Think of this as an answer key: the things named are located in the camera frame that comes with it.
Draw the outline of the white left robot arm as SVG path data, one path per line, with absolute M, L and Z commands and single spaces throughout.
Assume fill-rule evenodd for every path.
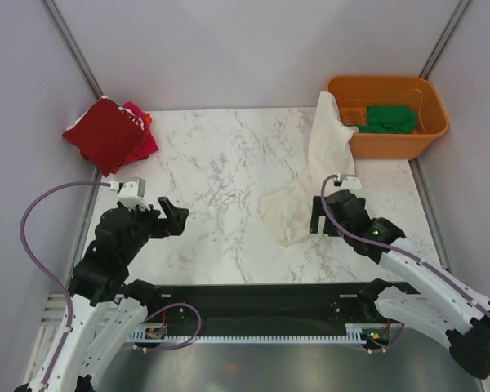
M 94 391 L 132 331 L 163 311 L 156 286 L 125 281 L 128 266 L 151 239 L 180 236 L 189 210 L 166 197 L 159 208 L 120 198 L 104 212 L 95 238 L 64 288 L 66 310 L 38 373 L 19 391 Z

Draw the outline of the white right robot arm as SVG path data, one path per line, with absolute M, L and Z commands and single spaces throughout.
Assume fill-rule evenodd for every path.
M 490 299 L 421 256 L 405 233 L 386 218 L 371 218 L 365 199 L 347 189 L 314 196 L 310 233 L 342 238 L 357 254 L 397 274 L 416 290 L 409 295 L 376 278 L 359 293 L 359 315 L 397 321 L 437 341 L 471 376 L 490 376 Z

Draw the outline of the cream white t shirt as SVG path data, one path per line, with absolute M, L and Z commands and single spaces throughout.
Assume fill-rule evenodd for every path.
M 322 91 L 314 113 L 304 169 L 285 188 L 260 198 L 260 214 L 274 241 L 283 247 L 307 237 L 313 197 L 331 174 L 353 175 L 350 140 L 359 131 L 341 121 L 336 98 Z

